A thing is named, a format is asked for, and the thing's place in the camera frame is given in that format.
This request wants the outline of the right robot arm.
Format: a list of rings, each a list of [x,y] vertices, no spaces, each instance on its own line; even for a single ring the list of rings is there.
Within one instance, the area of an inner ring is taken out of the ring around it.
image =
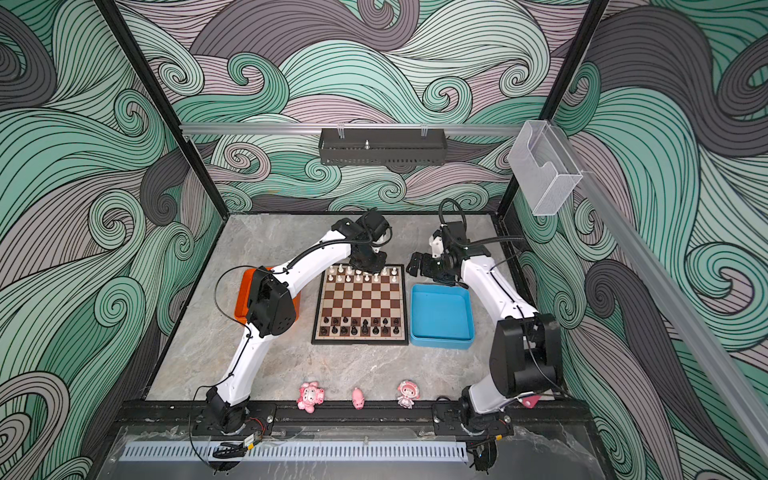
[[[558,321],[526,301],[498,272],[487,246],[510,236],[471,240],[459,202],[438,205],[440,226],[429,240],[429,253],[416,252],[408,274],[448,287],[462,287],[480,300],[494,321],[489,373],[462,391],[461,421],[479,431],[482,422],[512,403],[533,407],[541,396],[553,398],[562,389],[562,347]]]

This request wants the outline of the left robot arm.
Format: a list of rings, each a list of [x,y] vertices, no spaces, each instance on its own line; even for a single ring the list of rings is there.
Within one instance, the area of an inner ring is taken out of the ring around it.
[[[347,259],[353,269],[380,272],[386,264],[381,250],[391,226],[378,211],[342,218],[314,244],[276,267],[254,269],[245,298],[243,334],[223,378],[206,392],[206,406],[218,430],[233,435],[247,421],[253,382],[272,341],[288,331],[298,316],[294,298],[312,280]]]

